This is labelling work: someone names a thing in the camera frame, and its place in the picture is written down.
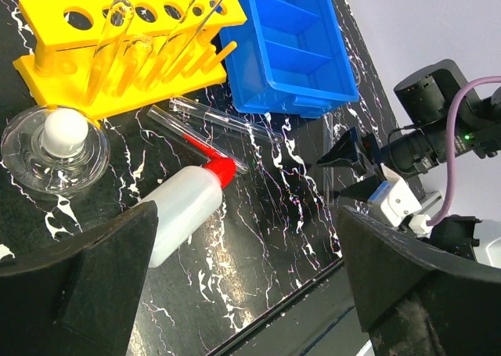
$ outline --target white wall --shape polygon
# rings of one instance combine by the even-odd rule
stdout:
[[[348,0],[400,125],[410,123],[393,87],[415,70],[455,60],[467,79],[501,74],[501,0]],[[490,96],[496,86],[478,88]],[[457,159],[451,214],[501,220],[501,157]],[[423,175],[445,193],[445,165]]]

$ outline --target test tube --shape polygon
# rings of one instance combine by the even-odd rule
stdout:
[[[171,110],[184,112],[191,116],[210,121],[222,127],[239,131],[246,135],[253,135],[266,142],[282,143],[283,136],[275,131],[263,128],[255,123],[250,123],[241,117],[229,115],[226,112],[216,110],[204,104],[194,102],[187,98],[172,98],[169,102]]]
[[[239,173],[246,174],[249,172],[249,166],[242,160],[240,160],[233,154],[226,152],[215,143],[208,141],[207,138],[203,137],[200,133],[194,131],[191,127],[182,123],[180,120],[176,119],[174,116],[172,116],[168,112],[165,112],[161,108],[157,106],[151,106],[150,110],[148,111],[148,116],[156,122],[164,125],[169,131],[173,131],[175,134],[180,135],[183,138],[186,138],[186,136],[188,135],[203,146],[210,147],[220,156],[232,159],[235,162],[236,170]]]
[[[144,64],[153,52],[153,39],[146,35],[136,35],[128,43],[122,57],[120,81],[115,90],[120,98],[137,78]]]
[[[209,18],[211,18],[214,13],[221,10],[221,3],[223,0],[217,0],[210,3],[211,9],[209,13],[207,13],[207,15],[200,21],[196,28],[188,31],[182,31],[182,24],[186,21],[186,19],[191,15],[193,15],[192,17],[195,17],[196,2],[197,0],[192,0],[189,3],[188,8],[182,15],[179,22],[168,34],[165,43],[158,51],[155,64],[152,66],[150,72],[146,75],[141,85],[142,90],[150,90],[164,78],[171,68],[171,65],[178,61],[186,50],[186,47],[188,47],[191,41],[203,30],[204,25]]]
[[[103,87],[133,17],[134,6],[129,0],[115,0],[111,3],[88,72],[85,88],[87,105],[91,105],[96,100],[96,96]]]

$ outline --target white cap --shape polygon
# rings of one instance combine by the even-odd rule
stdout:
[[[71,158],[84,147],[88,124],[76,110],[58,108],[45,120],[41,144],[53,156]]]

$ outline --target yellow test tube rack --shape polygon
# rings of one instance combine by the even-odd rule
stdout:
[[[148,22],[136,14],[117,57],[122,57],[127,42],[140,34],[153,39],[152,55],[135,83],[122,96],[111,91],[116,83],[110,75],[96,99],[87,104],[84,95],[89,67],[106,20],[104,11],[113,1],[20,0],[20,10],[34,32],[37,45],[34,55],[21,56],[14,61],[14,67],[27,83],[38,105],[69,106],[92,120],[100,120],[226,80],[221,61],[236,44],[232,42],[217,53],[211,40],[222,27],[240,25],[247,20],[238,0],[223,0],[218,13],[213,13],[204,30],[191,41],[165,77],[148,90],[139,86],[151,68],[148,62],[155,60],[156,52],[178,23],[176,16],[171,16],[168,10],[174,8],[184,13],[192,0],[129,0],[136,11],[138,8],[149,10],[155,21]],[[215,2],[218,0],[197,0],[195,6],[198,13],[189,13],[176,32],[192,34]],[[87,30],[71,26],[65,16],[72,12],[86,17],[92,26]]]

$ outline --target blue plastic bin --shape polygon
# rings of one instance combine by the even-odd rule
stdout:
[[[240,112],[317,118],[359,99],[331,0],[239,1],[248,21],[220,36],[238,43],[226,67]]]

